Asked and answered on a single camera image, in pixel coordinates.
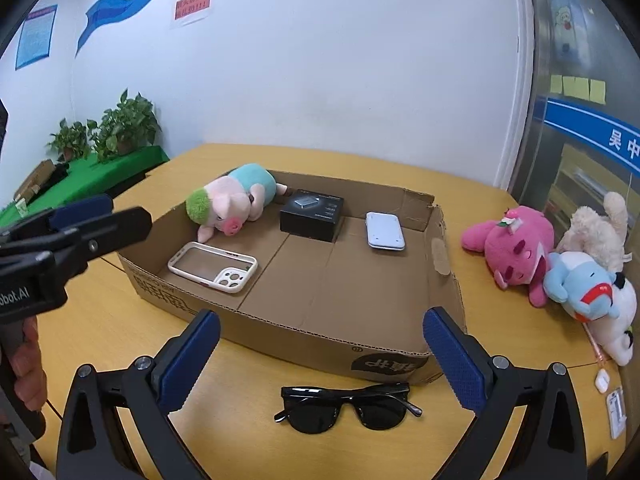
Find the person's left hand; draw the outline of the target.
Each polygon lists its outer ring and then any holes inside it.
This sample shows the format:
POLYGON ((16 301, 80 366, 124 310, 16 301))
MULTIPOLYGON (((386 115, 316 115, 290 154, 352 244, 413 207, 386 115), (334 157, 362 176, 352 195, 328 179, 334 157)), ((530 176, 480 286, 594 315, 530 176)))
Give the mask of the person's left hand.
POLYGON ((14 391, 29 411, 39 412, 48 400, 48 382, 34 316, 23 322, 23 336, 23 343, 9 357, 16 376, 14 391))

